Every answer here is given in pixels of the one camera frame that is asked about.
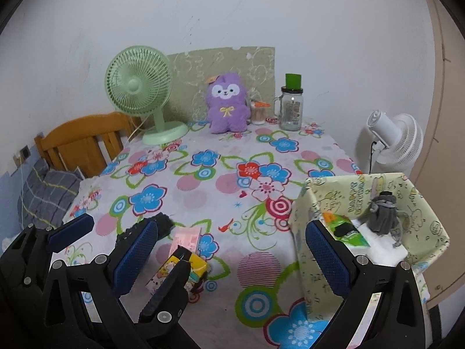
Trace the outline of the yellow cartoon snack pack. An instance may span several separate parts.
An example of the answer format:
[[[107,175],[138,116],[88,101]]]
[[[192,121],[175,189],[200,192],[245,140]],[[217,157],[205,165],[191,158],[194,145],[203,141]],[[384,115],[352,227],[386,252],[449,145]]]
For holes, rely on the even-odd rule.
[[[190,272],[185,282],[185,289],[188,293],[195,291],[206,278],[209,266],[207,261],[192,253],[186,248],[179,247],[172,253],[157,273],[146,283],[145,288],[153,295],[160,288],[162,283],[168,278],[168,275],[174,270],[175,266],[181,261],[186,261],[190,265]]]

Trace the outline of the grey plaid pillow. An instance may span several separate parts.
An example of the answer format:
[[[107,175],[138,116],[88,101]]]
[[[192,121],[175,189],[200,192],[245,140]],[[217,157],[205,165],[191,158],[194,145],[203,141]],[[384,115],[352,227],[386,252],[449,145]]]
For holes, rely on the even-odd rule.
[[[83,180],[79,169],[69,172],[52,169],[39,159],[29,172],[18,199],[20,222],[24,227],[58,228]]]

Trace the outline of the white folded cloth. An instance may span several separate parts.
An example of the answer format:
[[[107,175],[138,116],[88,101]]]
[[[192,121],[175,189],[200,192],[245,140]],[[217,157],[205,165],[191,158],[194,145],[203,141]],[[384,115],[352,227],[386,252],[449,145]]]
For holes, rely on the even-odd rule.
[[[378,236],[358,219],[352,219],[352,224],[367,242],[363,246],[346,245],[354,256],[365,255],[375,265],[391,267],[407,258],[407,249],[402,243],[395,247],[396,242],[390,234]]]

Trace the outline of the yellow patterned fabric storage box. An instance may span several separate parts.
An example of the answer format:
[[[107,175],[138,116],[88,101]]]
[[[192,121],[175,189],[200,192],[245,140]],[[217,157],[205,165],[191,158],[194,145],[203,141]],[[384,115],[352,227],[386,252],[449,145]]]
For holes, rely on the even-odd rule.
[[[330,320],[341,298],[331,291],[306,244],[307,224],[321,219],[324,213],[335,213],[351,221],[365,218],[372,199],[382,191],[390,191],[396,197],[402,244],[407,250],[403,258],[417,278],[422,278],[422,273],[448,249],[450,239],[436,213],[403,173],[310,177],[292,204],[289,218],[308,318]]]

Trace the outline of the green snack packet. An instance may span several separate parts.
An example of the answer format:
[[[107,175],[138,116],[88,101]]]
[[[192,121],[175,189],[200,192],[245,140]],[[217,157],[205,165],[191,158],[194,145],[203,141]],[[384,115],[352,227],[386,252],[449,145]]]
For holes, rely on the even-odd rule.
[[[324,225],[336,240],[349,247],[366,248],[370,246],[347,217],[332,212],[323,212],[322,216]]]

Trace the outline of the grey sock bundle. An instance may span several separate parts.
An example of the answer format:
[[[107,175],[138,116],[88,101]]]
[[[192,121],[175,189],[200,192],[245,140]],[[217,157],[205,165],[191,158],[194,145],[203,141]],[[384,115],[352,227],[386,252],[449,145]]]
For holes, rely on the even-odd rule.
[[[401,245],[403,228],[398,216],[396,197],[390,191],[382,191],[371,200],[367,227],[378,236],[390,235],[393,247]]]

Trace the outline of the floral tablecloth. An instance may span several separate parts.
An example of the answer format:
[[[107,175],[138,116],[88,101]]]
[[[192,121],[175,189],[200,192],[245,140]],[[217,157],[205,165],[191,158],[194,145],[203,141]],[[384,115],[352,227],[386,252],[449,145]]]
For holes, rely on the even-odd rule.
[[[223,135],[200,121],[163,146],[133,140],[75,199],[68,218],[88,213],[94,229],[59,259],[89,263],[137,221],[164,213],[177,229],[200,231],[210,271],[180,319],[200,347],[309,348],[328,321],[306,316],[291,205],[308,177],[359,172],[313,121]]]

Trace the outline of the beige wardrobe door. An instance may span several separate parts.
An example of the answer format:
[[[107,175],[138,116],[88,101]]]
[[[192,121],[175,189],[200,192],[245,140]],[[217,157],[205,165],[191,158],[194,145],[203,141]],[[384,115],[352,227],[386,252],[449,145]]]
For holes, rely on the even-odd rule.
[[[439,217],[450,245],[425,272],[429,308],[464,285],[464,37],[440,0],[426,0],[434,32],[435,79],[415,186]]]

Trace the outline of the white floor fan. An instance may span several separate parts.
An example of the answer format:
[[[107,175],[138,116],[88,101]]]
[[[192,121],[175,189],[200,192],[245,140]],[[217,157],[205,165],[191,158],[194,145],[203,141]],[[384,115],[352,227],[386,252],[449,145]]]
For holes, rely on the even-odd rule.
[[[401,113],[390,118],[374,110],[366,127],[376,138],[371,145],[369,171],[405,172],[413,167],[423,148],[423,130],[414,117]]]

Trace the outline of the green desk fan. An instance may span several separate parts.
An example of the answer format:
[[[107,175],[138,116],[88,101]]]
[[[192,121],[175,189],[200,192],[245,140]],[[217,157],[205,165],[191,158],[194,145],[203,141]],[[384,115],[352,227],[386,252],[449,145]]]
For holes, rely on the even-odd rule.
[[[146,145],[163,145],[188,132],[180,121],[166,121],[163,107],[169,101],[173,76],[169,59],[148,46],[131,46],[110,61],[104,78],[105,92],[115,108],[132,117],[152,117],[154,126],[142,137]]]

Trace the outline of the cotton swab jar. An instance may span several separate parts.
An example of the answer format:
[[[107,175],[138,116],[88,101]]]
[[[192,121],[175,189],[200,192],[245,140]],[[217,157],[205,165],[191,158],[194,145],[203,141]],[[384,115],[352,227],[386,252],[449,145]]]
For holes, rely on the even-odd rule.
[[[268,108],[270,108],[270,104],[268,102],[251,99],[251,123],[255,125],[266,123]]]

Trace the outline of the purple plush toy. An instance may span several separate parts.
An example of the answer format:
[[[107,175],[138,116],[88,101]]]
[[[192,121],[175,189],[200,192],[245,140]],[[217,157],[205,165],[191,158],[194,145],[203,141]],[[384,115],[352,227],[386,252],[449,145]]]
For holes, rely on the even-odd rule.
[[[246,131],[251,117],[246,97],[246,88],[236,72],[224,73],[209,83],[205,102],[210,132],[222,134]]]

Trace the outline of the glass mason jar mug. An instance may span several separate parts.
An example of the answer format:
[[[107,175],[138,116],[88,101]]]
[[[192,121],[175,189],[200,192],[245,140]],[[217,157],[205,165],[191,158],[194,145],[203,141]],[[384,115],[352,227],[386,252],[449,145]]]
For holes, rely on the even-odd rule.
[[[303,119],[303,89],[283,86],[280,90],[281,95],[273,99],[273,103],[279,102],[279,107],[273,108],[274,116],[278,118],[281,129],[300,131]]]

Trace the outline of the green cup on jar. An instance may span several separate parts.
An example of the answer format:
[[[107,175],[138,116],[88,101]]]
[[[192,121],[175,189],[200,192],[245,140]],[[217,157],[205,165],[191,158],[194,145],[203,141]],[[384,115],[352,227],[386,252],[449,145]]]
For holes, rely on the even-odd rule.
[[[302,76],[295,73],[286,73],[285,74],[285,87],[286,89],[297,90],[301,89],[302,86]]]

